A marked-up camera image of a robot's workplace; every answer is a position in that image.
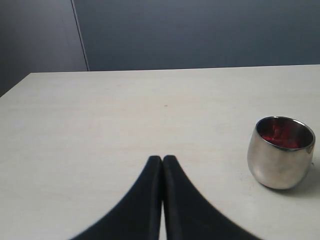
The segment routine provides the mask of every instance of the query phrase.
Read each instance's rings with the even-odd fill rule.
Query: wall
[[[31,72],[86,71],[70,0],[2,0],[0,96]]]
[[[74,0],[89,67],[320,64],[320,1]]]

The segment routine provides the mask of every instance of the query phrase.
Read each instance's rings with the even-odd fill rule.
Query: red liquid
[[[290,124],[280,126],[274,122],[272,125],[272,131],[266,134],[263,133],[261,136],[269,143],[272,143],[279,147],[288,149],[299,149],[301,147],[300,143],[297,141],[297,139],[290,136],[291,131],[292,128]]]

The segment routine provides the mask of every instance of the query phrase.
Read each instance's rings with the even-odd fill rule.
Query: table
[[[320,65],[32,73],[0,98],[0,239],[69,239],[124,196],[150,155],[174,154],[197,189],[263,239],[319,239],[320,147],[304,182],[257,183],[255,123],[320,133]],[[161,225],[160,239],[166,239]]]

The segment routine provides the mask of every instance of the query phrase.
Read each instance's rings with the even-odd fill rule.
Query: stainless steel cup
[[[247,162],[254,178],[273,189],[290,189],[307,175],[316,136],[300,121],[283,116],[261,119],[254,128]]]

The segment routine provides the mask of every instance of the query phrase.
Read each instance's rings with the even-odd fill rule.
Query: black rubber pad
[[[163,166],[151,156],[123,199],[73,240],[157,240],[163,193]]]
[[[175,156],[163,159],[163,170],[168,240],[258,239],[216,210],[190,182]]]

